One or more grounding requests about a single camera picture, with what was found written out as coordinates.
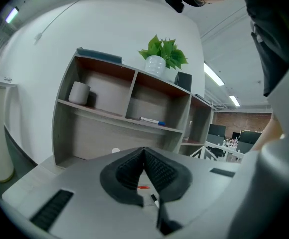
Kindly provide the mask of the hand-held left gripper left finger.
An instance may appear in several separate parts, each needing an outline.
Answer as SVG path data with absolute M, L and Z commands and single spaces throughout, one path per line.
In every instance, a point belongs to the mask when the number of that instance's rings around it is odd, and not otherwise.
M 144 208 L 117 202 L 102 188 L 100 172 L 110 158 L 121 153 L 85 160 L 29 193 L 17 208 L 7 202 L 22 227 L 40 239 L 161 239 L 163 235 L 144 235 L 148 222 Z M 32 223 L 34 215 L 58 192 L 71 197 L 51 226 L 44 230 Z

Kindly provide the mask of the person's black top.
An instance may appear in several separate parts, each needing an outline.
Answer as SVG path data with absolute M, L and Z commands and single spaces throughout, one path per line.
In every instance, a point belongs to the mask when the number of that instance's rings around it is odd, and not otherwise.
M 266 97 L 289 69 L 289 0 L 245 0 Z

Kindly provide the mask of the white cylindrical cup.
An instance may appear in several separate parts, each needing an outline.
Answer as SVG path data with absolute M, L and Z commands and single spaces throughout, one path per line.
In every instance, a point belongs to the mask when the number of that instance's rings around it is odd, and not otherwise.
M 72 85 L 68 100 L 71 103 L 85 105 L 87 103 L 90 86 L 78 81 Z

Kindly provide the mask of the black rectangular box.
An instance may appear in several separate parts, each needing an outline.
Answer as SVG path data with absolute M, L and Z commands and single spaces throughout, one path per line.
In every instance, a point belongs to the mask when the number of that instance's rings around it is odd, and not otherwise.
M 177 72 L 174 84 L 190 92 L 192 86 L 192 75 L 188 73 Z

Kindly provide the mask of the blue-capped white marker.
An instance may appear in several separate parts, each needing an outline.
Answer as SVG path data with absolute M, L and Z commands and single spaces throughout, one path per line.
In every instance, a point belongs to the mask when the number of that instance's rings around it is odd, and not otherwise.
M 144 121 L 144 122 L 149 122 L 149 123 L 157 124 L 157 125 L 160 125 L 160 126 L 165 126 L 165 123 L 164 123 L 164 122 L 158 121 L 158 120 L 154 120 L 154 119 L 149 119 L 149 118 L 145 118 L 145 117 L 140 117 L 140 120 L 141 120 L 141 121 Z

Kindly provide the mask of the wooden shelf unit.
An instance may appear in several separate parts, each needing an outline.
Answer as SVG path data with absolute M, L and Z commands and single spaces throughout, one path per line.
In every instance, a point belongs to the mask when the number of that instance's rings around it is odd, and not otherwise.
M 85 105 L 69 102 L 75 81 L 90 86 Z M 71 157 L 89 160 L 113 148 L 156 147 L 184 153 L 203 146 L 212 107 L 189 91 L 127 65 L 82 56 L 75 51 L 54 106 L 55 164 Z M 165 126 L 140 117 L 162 121 Z M 193 121 L 186 141 L 189 121 Z

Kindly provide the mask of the white office desk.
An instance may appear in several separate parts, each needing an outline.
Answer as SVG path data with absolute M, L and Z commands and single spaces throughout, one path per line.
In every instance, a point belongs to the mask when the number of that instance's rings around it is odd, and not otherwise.
M 207 141 L 205 147 L 218 161 L 222 162 L 241 163 L 245 155 L 236 151 L 235 148 L 223 144 L 220 145 Z

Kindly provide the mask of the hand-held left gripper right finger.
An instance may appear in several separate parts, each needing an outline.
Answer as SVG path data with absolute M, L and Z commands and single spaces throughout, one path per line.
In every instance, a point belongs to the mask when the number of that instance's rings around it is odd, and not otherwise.
M 144 208 L 144 235 L 172 233 L 191 225 L 224 192 L 239 166 L 158 149 L 144 149 L 144 169 L 160 208 Z

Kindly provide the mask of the person's left forearm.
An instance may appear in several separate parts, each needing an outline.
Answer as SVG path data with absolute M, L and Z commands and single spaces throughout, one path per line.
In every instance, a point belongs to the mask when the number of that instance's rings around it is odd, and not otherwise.
M 277 116 L 272 112 L 268 124 L 250 151 L 260 151 L 266 143 L 280 139 L 282 134 L 283 131 Z

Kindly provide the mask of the black computer monitor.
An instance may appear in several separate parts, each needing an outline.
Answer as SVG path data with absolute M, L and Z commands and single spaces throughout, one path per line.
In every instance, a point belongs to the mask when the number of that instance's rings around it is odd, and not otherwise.
M 240 133 L 233 132 L 232 139 L 237 143 L 243 142 L 250 145 L 254 145 L 258 138 L 261 136 L 261 133 L 251 132 L 251 131 L 241 131 Z
M 211 124 L 209 127 L 208 134 L 225 137 L 226 127 L 222 125 Z

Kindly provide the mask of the green plant in white pot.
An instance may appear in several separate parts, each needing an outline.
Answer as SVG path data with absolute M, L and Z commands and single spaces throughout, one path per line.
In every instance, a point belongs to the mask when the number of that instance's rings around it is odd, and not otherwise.
M 147 49 L 138 53 L 145 59 L 144 71 L 157 77 L 161 77 L 165 69 L 181 70 L 181 66 L 188 63 L 175 39 L 160 39 L 157 35 L 148 42 Z

